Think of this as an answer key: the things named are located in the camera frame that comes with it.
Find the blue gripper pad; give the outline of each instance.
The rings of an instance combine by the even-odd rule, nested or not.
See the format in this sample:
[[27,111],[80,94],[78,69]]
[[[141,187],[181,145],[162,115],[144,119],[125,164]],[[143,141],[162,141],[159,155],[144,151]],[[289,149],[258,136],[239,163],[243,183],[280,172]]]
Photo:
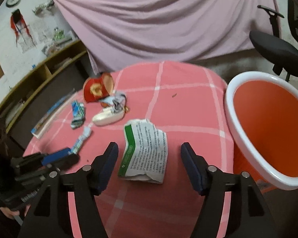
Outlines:
[[58,161],[64,157],[68,156],[70,153],[71,153],[70,148],[61,149],[57,152],[54,152],[52,154],[45,156],[41,163],[43,166],[46,166],[47,164],[52,164],[53,162]]
[[115,142],[109,143],[104,154],[93,161],[94,169],[99,169],[97,190],[99,194],[107,188],[107,184],[114,170],[118,159],[118,145]]
[[181,159],[182,159],[182,163],[184,164],[184,167],[187,171],[187,174],[189,176],[190,182],[193,186],[193,190],[195,190],[199,194],[201,194],[201,192],[203,191],[202,178],[201,178],[201,174],[200,174],[197,166],[195,165],[195,163],[192,159],[192,156],[190,155],[190,152],[189,152],[190,148],[187,147],[187,142],[182,144]]

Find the white packet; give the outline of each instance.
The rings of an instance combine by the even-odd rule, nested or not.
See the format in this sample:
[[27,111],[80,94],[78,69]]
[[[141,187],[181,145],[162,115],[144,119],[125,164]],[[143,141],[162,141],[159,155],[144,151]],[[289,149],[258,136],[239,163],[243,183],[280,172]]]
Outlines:
[[124,126],[126,148],[118,176],[127,180],[163,183],[168,157],[166,133],[147,119],[130,120]]

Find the white bin rim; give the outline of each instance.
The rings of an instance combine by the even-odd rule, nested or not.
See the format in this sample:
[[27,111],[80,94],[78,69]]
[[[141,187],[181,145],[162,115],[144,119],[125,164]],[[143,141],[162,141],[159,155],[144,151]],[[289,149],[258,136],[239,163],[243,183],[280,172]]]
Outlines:
[[293,94],[298,99],[298,90],[279,77],[264,72],[244,72],[235,76],[227,86],[225,94],[225,113],[228,127],[235,143],[248,162],[268,182],[283,190],[298,188],[298,177],[290,177],[273,168],[253,146],[244,132],[235,112],[233,98],[238,87],[249,81],[265,81],[274,83]]

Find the bucket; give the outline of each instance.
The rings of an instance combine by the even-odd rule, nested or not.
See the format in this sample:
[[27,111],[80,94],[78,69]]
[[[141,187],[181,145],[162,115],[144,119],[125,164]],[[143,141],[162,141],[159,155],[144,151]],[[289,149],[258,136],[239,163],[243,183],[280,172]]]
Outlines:
[[227,87],[225,113],[234,173],[248,171],[262,192],[298,188],[298,90],[268,73],[241,73]]

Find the green stripe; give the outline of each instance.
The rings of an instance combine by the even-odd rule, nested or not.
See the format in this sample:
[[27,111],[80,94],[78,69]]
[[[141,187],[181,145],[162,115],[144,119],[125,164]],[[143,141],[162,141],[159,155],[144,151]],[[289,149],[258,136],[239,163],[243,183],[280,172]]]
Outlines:
[[126,175],[129,163],[131,161],[131,158],[133,157],[133,154],[135,152],[135,147],[136,147],[134,133],[131,125],[128,125],[125,127],[125,133],[128,141],[128,148],[123,157],[123,160],[121,161],[120,168],[118,170],[118,176],[122,176],[122,177]]

